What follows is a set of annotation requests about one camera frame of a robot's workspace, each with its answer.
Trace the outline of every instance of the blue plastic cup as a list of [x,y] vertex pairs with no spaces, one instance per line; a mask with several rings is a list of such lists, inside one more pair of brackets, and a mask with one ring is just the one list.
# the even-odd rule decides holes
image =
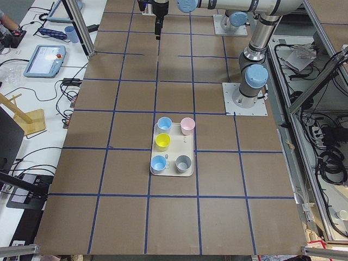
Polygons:
[[67,38],[73,42],[74,44],[76,44],[78,42],[78,36],[77,33],[75,31],[74,26],[67,26],[64,28],[64,31],[66,33]]
[[164,171],[167,165],[167,160],[161,155],[154,156],[151,159],[150,170],[153,174],[160,174]]
[[170,133],[172,127],[172,120],[168,117],[162,117],[157,122],[158,132],[159,133]]

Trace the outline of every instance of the gray cup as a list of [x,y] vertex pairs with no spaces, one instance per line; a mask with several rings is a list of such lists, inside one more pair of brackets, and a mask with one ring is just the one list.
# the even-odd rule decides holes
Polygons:
[[64,31],[66,33],[67,38],[73,42],[74,44],[76,44],[78,42],[78,36],[77,33],[75,31],[74,26],[67,26],[64,28]]
[[175,161],[176,169],[180,173],[185,173],[186,171],[188,171],[188,169],[191,167],[191,164],[191,159],[186,155],[179,156]]

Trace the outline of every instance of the person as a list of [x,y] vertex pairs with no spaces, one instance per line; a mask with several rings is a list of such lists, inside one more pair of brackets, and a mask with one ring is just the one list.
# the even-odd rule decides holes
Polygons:
[[5,34],[10,34],[12,31],[19,30],[20,26],[6,15],[3,11],[0,10],[0,32]]

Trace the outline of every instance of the wooden stand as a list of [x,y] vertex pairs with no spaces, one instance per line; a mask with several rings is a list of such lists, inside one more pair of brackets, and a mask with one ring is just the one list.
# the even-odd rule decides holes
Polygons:
[[9,108],[15,113],[13,119],[17,124],[24,130],[24,135],[30,135],[36,132],[44,131],[46,129],[45,115],[42,109],[33,110],[28,113],[21,111],[16,105],[16,98],[20,97],[21,94],[7,99],[5,96],[0,94],[0,103]]

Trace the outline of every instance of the person's arm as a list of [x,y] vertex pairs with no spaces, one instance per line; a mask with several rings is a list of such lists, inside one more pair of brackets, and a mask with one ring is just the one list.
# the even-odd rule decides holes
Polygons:
[[18,29],[18,24],[11,19],[8,15],[3,15],[0,19],[1,23],[10,31],[14,31]]

